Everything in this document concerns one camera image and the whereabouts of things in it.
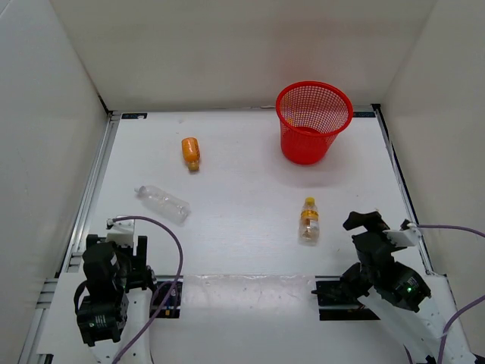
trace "clear plastic bottle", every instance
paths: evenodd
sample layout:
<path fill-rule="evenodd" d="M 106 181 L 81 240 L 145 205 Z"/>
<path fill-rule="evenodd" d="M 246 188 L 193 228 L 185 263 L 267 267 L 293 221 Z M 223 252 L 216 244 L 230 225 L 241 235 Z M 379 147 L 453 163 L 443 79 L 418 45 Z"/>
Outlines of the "clear plastic bottle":
<path fill-rule="evenodd" d="M 300 215 L 299 236 L 305 242 L 316 243 L 320 235 L 318 209 L 313 197 L 307 197 Z"/>
<path fill-rule="evenodd" d="M 141 186 L 135 188 L 135 192 L 143 205 L 153 212 L 157 212 L 164 218 L 182 224 L 190 213 L 187 202 L 159 189 L 155 186 Z"/>

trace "yellow bottle cap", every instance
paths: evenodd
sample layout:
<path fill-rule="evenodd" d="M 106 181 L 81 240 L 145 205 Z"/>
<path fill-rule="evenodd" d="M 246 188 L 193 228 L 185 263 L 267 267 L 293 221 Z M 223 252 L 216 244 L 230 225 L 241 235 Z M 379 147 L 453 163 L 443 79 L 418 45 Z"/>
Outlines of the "yellow bottle cap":
<path fill-rule="evenodd" d="M 199 170 L 199 161 L 189 162 L 187 167 L 189 167 L 189 171 L 196 172 Z"/>

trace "red wastebasket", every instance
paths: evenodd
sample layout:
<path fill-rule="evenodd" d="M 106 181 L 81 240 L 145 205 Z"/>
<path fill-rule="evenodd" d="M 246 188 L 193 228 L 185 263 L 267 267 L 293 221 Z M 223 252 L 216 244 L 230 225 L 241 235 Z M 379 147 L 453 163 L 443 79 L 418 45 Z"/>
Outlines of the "red wastebasket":
<path fill-rule="evenodd" d="M 353 116 L 349 98 L 331 85 L 317 81 L 294 83 L 276 100 L 280 118 L 281 150 L 292 162 L 320 161 Z"/>

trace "yellow label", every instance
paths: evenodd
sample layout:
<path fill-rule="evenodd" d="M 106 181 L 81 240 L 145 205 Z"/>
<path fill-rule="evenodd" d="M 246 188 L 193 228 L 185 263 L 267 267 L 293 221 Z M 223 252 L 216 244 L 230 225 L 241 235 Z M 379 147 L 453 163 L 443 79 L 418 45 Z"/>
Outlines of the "yellow label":
<path fill-rule="evenodd" d="M 318 221 L 318 212 L 313 210 L 304 210 L 302 211 L 302 218 L 312 218 Z"/>

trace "white enclosure wall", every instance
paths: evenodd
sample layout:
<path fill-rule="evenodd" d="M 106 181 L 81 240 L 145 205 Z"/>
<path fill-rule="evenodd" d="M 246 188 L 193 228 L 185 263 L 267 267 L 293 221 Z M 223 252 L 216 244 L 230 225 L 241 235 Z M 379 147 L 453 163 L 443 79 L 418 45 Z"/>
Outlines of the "white enclosure wall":
<path fill-rule="evenodd" d="M 439 0 L 383 104 L 421 223 L 485 230 L 485 2 Z M 447 273 L 458 307 L 484 293 L 483 239 L 426 234 L 433 266 Z M 485 355 L 485 306 L 463 315 Z"/>
<path fill-rule="evenodd" d="M 274 105 L 323 80 L 380 102 L 435 0 L 52 0 L 111 110 Z"/>
<path fill-rule="evenodd" d="M 106 115 L 48 0 L 0 0 L 0 362 L 17 362 Z"/>

